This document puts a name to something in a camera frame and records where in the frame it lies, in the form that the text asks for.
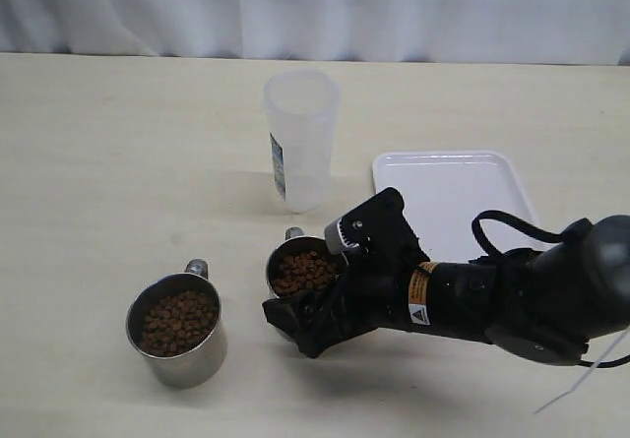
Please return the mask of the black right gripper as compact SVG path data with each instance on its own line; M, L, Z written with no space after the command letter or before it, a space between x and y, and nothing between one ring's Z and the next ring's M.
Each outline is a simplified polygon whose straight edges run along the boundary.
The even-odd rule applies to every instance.
M262 303L267 322L302 355L317 358L378 329L433 334L410 317L410 281L428 256L405 221L404 206L401 193L388 187L324 229L329 252L347 252L347 280L334 280L319 293L304 290Z

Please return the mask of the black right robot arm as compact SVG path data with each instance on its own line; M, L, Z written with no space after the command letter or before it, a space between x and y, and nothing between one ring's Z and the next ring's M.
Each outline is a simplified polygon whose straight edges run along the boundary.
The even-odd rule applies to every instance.
M472 221L482 255L434 262L386 188L331 223L342 272L323 291L262 305L267 321L315 358L378 329L493 344L524 359L585 366L591 340L629 325L629 218L579 219L558 233L489 210Z

